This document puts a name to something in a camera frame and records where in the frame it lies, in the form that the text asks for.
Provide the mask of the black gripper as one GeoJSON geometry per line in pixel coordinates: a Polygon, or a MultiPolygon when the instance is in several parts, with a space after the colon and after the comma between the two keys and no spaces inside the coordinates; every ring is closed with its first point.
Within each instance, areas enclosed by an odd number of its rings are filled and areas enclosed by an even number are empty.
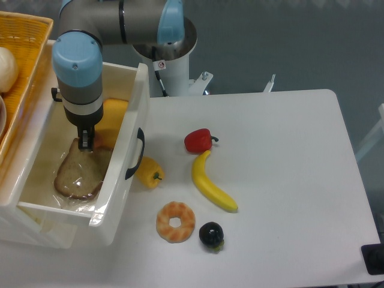
{"type": "Polygon", "coordinates": [[[77,127],[78,148],[80,151],[92,151],[97,144],[97,134],[95,125],[103,117],[103,106],[89,115],[78,115],[64,108],[65,115],[70,123],[77,127]]]}

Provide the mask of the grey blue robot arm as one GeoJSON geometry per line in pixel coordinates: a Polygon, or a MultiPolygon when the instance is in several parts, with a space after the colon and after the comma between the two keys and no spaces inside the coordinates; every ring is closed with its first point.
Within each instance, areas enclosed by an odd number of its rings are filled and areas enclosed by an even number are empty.
{"type": "Polygon", "coordinates": [[[63,1],[52,66],[81,151],[93,149],[103,117],[103,46],[167,44],[184,36],[181,1],[63,1]]]}

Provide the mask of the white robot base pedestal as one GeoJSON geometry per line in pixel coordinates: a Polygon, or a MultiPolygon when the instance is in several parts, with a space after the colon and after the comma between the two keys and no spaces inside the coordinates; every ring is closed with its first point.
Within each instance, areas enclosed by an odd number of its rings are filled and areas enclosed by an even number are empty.
{"type": "Polygon", "coordinates": [[[197,44],[197,31],[188,18],[184,19],[185,37],[175,43],[134,45],[141,62],[148,66],[150,96],[175,97],[208,95],[213,74],[204,71],[190,78],[190,55],[197,44]]]}

